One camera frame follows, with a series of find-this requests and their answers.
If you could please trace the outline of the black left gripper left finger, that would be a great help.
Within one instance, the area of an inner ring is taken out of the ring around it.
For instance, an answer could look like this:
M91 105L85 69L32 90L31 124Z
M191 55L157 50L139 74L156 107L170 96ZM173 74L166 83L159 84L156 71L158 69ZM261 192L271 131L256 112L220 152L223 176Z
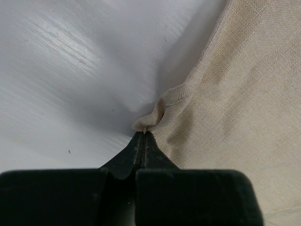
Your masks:
M11 170L0 175L3 226L133 226L141 136L99 168Z

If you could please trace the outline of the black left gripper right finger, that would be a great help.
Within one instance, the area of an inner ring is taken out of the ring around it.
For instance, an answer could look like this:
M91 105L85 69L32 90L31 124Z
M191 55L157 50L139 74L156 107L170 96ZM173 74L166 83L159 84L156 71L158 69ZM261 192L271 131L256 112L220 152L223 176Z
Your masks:
M136 172L138 226L261 226L263 216L251 181L230 169L176 167L143 134Z

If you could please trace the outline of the beige cloth napkin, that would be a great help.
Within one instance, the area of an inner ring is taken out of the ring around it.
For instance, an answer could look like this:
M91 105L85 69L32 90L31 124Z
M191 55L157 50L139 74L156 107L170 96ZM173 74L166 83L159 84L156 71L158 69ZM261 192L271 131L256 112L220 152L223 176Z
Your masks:
M133 128L184 169L235 169L266 226L301 223L301 3L229 0L201 58Z

